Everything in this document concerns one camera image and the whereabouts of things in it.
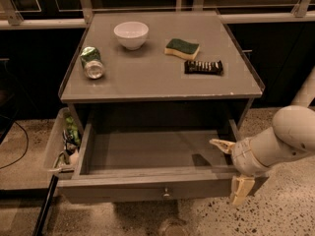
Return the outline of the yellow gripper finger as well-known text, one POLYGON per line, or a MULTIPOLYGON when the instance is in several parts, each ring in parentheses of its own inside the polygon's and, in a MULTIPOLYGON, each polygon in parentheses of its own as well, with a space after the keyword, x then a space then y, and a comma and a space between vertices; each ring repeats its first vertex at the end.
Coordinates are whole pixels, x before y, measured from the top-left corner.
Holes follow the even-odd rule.
POLYGON ((219 148, 225 154, 231 154, 235 146, 234 142, 219 139, 210 139, 209 143, 219 148))
POLYGON ((233 206, 240 206, 253 189, 255 178, 245 175, 233 176, 231 180, 230 202, 233 206))

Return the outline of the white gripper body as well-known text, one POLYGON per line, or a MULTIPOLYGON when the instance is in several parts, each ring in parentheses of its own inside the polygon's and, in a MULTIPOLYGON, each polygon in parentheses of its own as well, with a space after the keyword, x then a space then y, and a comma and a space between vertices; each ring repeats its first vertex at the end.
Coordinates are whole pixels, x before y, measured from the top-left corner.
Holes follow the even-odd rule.
POLYGON ((250 147, 250 139, 246 138, 235 143, 231 150, 234 167, 243 175, 257 177, 269 170, 255 156, 250 147))

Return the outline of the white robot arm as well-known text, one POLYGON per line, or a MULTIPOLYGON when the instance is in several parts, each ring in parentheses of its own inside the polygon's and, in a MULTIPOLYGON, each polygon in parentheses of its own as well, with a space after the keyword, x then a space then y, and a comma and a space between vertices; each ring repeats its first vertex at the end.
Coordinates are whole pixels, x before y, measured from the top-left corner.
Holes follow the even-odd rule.
POLYGON ((291 105, 281 108, 272 126, 260 134, 236 143, 211 139, 210 143, 229 154, 240 172, 231 181, 230 202, 241 205, 255 185, 255 178, 273 166, 315 154, 315 111, 309 108, 315 97, 315 68, 303 83, 291 105))

